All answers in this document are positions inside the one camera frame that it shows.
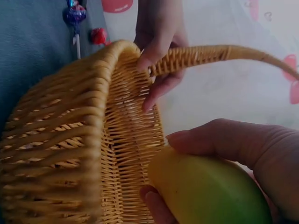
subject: red candy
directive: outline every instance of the red candy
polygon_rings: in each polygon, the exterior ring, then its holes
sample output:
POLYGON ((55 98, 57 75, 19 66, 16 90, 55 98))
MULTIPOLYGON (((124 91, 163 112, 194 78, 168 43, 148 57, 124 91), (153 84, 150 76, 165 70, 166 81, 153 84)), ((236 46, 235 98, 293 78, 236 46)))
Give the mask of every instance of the red candy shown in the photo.
POLYGON ((107 41, 107 31, 104 28, 96 28, 91 32, 91 40, 93 44, 108 45, 111 42, 107 41))

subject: lollipop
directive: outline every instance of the lollipop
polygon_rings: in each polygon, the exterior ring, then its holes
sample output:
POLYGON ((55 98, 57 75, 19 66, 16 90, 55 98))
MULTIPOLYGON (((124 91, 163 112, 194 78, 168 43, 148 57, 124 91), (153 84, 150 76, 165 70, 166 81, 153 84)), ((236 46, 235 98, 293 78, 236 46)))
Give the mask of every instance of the lollipop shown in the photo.
POLYGON ((93 44, 108 45, 111 42, 107 41, 107 31, 104 28, 96 28, 91 32, 91 40, 93 44))
POLYGON ((73 44, 76 44, 77 58, 81 58, 80 53, 80 30, 79 24, 86 18, 86 10, 78 2, 74 2, 75 6, 65 9, 63 13, 64 21, 74 27, 73 44))

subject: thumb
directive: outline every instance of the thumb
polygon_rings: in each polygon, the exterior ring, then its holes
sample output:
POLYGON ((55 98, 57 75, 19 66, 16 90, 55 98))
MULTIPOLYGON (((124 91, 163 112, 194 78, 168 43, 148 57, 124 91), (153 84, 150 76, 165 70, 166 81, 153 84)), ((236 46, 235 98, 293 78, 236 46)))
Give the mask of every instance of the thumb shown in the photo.
POLYGON ((175 30, 168 21, 162 21, 156 29, 155 36, 144 49, 137 63, 139 71, 145 70, 167 54, 175 30))
POLYGON ((267 150, 277 126, 216 119, 203 126, 167 137, 176 150, 196 155, 218 155, 253 169, 267 150))

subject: blue fabric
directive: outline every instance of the blue fabric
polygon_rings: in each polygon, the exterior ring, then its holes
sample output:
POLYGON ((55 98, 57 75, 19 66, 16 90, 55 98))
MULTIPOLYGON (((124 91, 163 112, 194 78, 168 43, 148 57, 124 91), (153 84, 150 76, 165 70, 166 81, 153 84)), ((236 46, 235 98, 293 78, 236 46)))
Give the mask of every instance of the blue fabric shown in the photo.
MULTIPOLYGON (((62 19, 66 7, 66 0, 0 0, 0 134, 20 97, 75 59, 72 30, 62 19)), ((101 10, 100 0, 87 4, 80 26, 82 57, 100 48, 87 38, 89 28, 106 28, 101 10)))

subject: lollipop stick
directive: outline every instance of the lollipop stick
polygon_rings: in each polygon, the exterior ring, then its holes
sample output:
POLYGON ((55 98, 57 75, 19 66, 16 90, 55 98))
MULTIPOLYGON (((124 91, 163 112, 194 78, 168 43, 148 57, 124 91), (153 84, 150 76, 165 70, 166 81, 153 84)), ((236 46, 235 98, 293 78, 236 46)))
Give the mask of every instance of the lollipop stick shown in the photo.
POLYGON ((76 48, 77 48, 77 58, 81 59, 81 51, 80 51, 80 36, 76 34, 76 48))

